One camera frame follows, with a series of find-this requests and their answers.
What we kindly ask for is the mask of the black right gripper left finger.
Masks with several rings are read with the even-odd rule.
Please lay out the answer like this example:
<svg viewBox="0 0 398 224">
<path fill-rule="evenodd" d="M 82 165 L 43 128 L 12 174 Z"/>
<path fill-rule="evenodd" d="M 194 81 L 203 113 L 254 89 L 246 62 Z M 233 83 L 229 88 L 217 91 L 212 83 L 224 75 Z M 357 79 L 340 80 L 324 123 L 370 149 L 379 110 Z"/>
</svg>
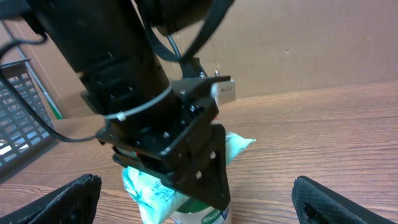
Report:
<svg viewBox="0 0 398 224">
<path fill-rule="evenodd" d="M 92 224 L 102 180 L 84 174 L 30 204 L 1 217 L 10 224 Z"/>
</svg>

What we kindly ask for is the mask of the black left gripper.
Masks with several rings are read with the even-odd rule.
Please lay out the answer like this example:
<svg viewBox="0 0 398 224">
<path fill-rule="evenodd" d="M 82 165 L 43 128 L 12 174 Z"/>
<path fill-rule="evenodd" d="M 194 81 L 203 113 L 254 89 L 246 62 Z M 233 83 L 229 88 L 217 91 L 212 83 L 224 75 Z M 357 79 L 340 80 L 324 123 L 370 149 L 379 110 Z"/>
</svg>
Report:
<svg viewBox="0 0 398 224">
<path fill-rule="evenodd" d="M 226 130 L 211 86 L 230 77 L 173 80 L 143 109 L 108 116 L 112 127 L 98 140 L 112 145 L 113 160 L 159 178 L 168 188 L 218 210 L 230 202 Z"/>
</svg>

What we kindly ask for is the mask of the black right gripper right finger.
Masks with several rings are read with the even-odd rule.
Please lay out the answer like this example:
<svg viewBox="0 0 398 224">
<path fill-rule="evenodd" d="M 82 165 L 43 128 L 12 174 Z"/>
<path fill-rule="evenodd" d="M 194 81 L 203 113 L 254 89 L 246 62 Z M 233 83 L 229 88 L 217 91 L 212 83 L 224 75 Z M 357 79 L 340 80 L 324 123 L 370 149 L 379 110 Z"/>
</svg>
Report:
<svg viewBox="0 0 398 224">
<path fill-rule="evenodd" d="M 394 224 L 306 176 L 295 179 L 291 197 L 300 224 Z"/>
</svg>

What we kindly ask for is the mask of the teal orange tissue pack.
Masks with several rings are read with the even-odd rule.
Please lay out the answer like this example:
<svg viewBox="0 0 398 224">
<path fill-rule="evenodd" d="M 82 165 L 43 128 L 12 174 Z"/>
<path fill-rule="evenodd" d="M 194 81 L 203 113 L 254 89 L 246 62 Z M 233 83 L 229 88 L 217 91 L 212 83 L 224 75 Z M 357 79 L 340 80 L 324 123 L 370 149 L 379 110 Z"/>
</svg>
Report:
<svg viewBox="0 0 398 224">
<path fill-rule="evenodd" d="M 137 203 L 144 224 L 163 223 L 191 199 L 165 187 L 158 178 L 132 167 L 122 170 L 122 180 L 126 192 Z"/>
</svg>

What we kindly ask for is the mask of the green lid knorr cup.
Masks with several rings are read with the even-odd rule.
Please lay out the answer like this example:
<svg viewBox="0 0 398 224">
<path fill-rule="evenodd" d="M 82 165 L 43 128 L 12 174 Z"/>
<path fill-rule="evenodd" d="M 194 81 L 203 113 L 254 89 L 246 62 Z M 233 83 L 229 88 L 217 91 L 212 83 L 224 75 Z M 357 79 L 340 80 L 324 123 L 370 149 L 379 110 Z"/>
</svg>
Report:
<svg viewBox="0 0 398 224">
<path fill-rule="evenodd" d="M 176 224 L 232 224 L 233 222 L 229 205 L 224 210 L 218 210 L 194 199 L 186 201 L 170 217 Z"/>
</svg>

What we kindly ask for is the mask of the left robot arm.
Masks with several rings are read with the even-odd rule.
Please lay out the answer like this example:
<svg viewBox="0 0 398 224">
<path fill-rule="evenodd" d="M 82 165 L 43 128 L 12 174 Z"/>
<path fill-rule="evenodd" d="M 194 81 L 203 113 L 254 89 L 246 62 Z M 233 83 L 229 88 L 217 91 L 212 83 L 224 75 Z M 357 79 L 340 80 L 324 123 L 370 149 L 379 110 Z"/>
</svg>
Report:
<svg viewBox="0 0 398 224">
<path fill-rule="evenodd" d="M 97 134 L 113 160 L 218 210 L 230 201 L 226 131 L 214 119 L 195 54 L 231 1 L 2 1 L 1 19 L 23 19 L 51 39 L 85 86 L 83 99 L 109 128 Z"/>
</svg>

